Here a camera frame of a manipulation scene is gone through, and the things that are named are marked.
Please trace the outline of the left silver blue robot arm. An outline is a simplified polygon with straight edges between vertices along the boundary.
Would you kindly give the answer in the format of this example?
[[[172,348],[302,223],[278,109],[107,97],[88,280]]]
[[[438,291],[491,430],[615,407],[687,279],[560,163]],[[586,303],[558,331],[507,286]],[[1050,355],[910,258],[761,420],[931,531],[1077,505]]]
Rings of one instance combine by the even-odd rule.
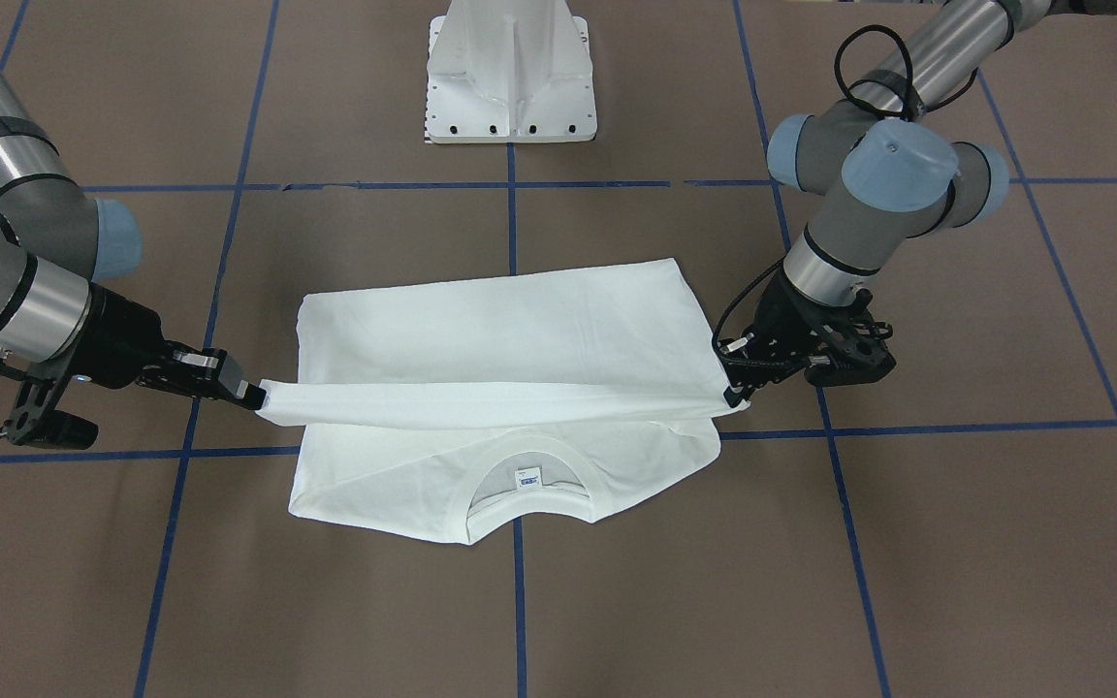
[[[834,77],[841,98],[824,114],[777,124],[767,147],[772,179],[821,205],[787,254],[750,283],[752,323],[715,334],[731,407],[802,374],[813,386],[876,383],[895,367],[894,329],[870,310],[873,278],[900,243],[973,224],[1005,201],[1005,157],[987,145],[951,142],[925,116],[958,99],[981,63],[1050,12],[1047,1],[947,1],[904,39],[868,25],[894,52],[857,80]]]

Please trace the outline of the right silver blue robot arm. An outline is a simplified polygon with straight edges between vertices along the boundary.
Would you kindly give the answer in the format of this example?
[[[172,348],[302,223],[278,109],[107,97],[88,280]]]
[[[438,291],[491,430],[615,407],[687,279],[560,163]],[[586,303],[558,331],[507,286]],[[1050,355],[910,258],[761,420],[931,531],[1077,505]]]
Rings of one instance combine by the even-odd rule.
[[[168,340],[154,310],[107,290],[142,250],[136,216],[85,195],[0,70],[0,352],[28,362],[19,380],[49,398],[80,377],[261,408],[229,353]]]

